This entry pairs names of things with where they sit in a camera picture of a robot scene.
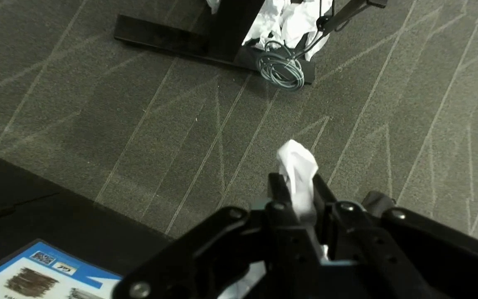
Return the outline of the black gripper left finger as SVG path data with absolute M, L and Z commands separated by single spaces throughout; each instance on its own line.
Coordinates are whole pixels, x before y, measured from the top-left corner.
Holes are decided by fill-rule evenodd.
M 291 209 L 284 176 L 269 174 L 273 201 L 264 209 L 228 206 L 155 257 L 127 274 L 113 289 L 113 299 L 218 299 L 228 290 L 251 297 L 256 289 L 284 292 L 278 282 L 286 267 L 319 260 L 311 241 Z

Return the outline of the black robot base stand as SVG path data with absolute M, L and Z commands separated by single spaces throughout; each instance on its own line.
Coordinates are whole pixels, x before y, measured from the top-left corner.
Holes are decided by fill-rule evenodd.
M 357 13 L 389 0 L 206 0 L 208 33 L 120 15 L 115 38 L 130 45 L 259 73 L 286 89 L 316 81 L 314 56 Z

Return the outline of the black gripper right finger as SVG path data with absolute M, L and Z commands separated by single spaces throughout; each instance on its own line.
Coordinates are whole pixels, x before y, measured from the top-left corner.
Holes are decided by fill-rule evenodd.
M 384 192 L 362 204 L 334 196 L 316 174 L 319 239 L 332 260 L 371 274 L 380 299 L 478 299 L 478 239 L 440 224 Z

